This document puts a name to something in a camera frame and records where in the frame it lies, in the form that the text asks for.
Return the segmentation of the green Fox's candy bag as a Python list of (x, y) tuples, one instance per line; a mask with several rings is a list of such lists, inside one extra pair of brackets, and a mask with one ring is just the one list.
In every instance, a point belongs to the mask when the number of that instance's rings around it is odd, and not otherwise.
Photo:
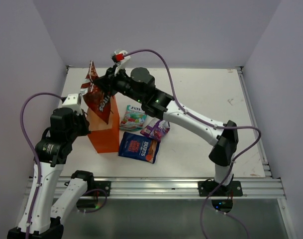
[(143, 129), (147, 114), (139, 107), (127, 105), (119, 129), (124, 131), (139, 131)]

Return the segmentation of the red Doritos chip bag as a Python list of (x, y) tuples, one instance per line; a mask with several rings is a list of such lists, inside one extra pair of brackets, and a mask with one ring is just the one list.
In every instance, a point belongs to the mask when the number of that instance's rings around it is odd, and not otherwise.
[(88, 73), (81, 84), (80, 94), (82, 95), (86, 105), (106, 124), (109, 122), (111, 112), (110, 96), (105, 94), (94, 81), (98, 80), (95, 64), (90, 61)]

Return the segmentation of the orange paper bag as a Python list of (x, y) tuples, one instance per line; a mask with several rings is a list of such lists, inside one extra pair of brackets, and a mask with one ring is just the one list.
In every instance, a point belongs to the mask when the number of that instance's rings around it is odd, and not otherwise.
[(97, 153), (112, 153), (119, 150), (119, 112), (115, 97), (111, 98), (111, 112), (108, 124), (91, 109), (87, 110), (90, 123), (88, 138)]

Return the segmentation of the purple candy bag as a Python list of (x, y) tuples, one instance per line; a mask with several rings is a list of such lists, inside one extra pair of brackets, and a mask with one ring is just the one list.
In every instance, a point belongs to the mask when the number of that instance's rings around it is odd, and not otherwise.
[(160, 142), (169, 131), (170, 123), (168, 121), (154, 118), (140, 133), (147, 138)]

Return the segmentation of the blue Burts chip bag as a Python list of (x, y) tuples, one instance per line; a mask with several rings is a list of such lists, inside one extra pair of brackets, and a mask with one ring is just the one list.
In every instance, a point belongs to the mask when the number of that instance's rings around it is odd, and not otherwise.
[(120, 142), (118, 156), (154, 164), (160, 142), (142, 135), (125, 132)]

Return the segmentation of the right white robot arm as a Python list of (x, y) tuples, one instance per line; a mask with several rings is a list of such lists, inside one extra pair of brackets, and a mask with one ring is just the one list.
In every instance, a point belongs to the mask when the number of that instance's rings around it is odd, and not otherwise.
[(214, 191), (223, 196), (231, 190), (231, 164), (238, 144), (236, 123), (210, 120), (179, 106), (173, 96), (156, 88), (155, 78), (146, 68), (135, 68), (129, 75), (124, 69), (108, 68), (94, 84), (110, 96), (121, 93), (141, 103), (148, 116), (177, 124), (204, 139), (213, 146), (209, 159), (215, 164)]

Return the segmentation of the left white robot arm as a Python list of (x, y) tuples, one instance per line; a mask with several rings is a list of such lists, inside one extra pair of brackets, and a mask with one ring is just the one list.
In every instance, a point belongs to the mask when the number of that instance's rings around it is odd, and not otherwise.
[(37, 159), (25, 212), (18, 226), (8, 231), (9, 239), (60, 239), (64, 223), (78, 199), (91, 195), (96, 188), (94, 175), (75, 171), (56, 203), (53, 202), (57, 182), (72, 144), (79, 136), (90, 134), (83, 110), (68, 107), (55, 109), (42, 139), (37, 143)]

